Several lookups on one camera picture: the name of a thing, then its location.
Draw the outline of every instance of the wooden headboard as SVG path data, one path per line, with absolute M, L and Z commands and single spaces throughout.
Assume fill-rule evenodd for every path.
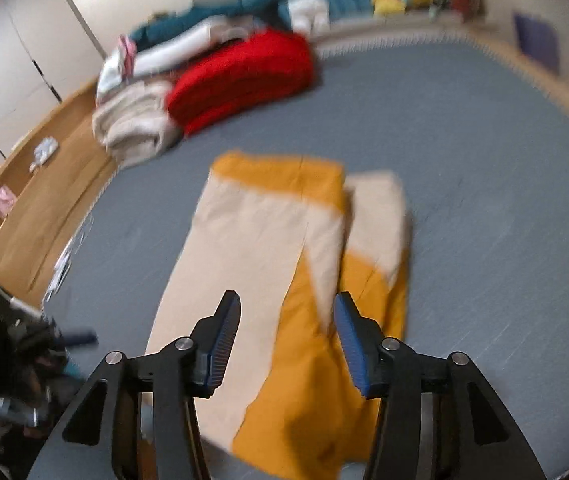
M 61 103 L 0 167 L 0 187 L 17 197 L 0 217 L 0 285 L 40 306 L 62 250 L 90 210 L 117 163 L 93 137 L 96 83 Z M 33 174 L 34 148 L 45 137 L 58 150 Z

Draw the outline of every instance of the black equipment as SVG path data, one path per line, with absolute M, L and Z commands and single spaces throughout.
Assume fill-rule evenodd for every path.
M 212 317 L 159 353 L 108 354 L 53 430 L 29 480 L 138 478 L 143 392 L 153 392 L 159 480 L 210 480 L 194 397 L 209 398 L 222 383 L 239 322 L 240 298 L 227 291 Z M 522 432 L 468 356 L 429 357 L 385 338 L 347 292 L 336 298 L 335 323 L 354 384 L 367 398 L 383 398 L 365 480 L 415 479 L 423 392 L 436 397 L 432 478 L 544 480 Z

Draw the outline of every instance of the white plush toy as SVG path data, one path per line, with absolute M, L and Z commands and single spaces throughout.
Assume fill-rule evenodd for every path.
M 303 36 L 329 30 L 328 0 L 287 0 L 291 28 Z

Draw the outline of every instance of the red towel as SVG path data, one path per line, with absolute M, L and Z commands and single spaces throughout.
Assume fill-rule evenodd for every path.
M 167 96 L 167 110 L 189 136 L 241 110 L 300 92 L 312 81 L 305 38 L 267 29 L 186 70 Z

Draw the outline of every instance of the metal screw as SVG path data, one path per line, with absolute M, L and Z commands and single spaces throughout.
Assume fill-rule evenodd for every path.
M 107 362 L 107 364 L 115 365 L 122 361 L 122 352 L 109 352 L 104 360 Z
M 465 366 L 469 362 L 469 356 L 462 352 L 454 352 L 451 354 L 451 360 L 459 366 Z
M 178 350 L 189 350 L 193 348 L 194 340 L 190 337 L 181 337 L 176 341 L 176 348 Z
M 397 350 L 398 348 L 401 347 L 401 342 L 394 337 L 386 337 L 385 339 L 383 339 L 381 345 L 385 350 L 393 352 L 394 350 Z

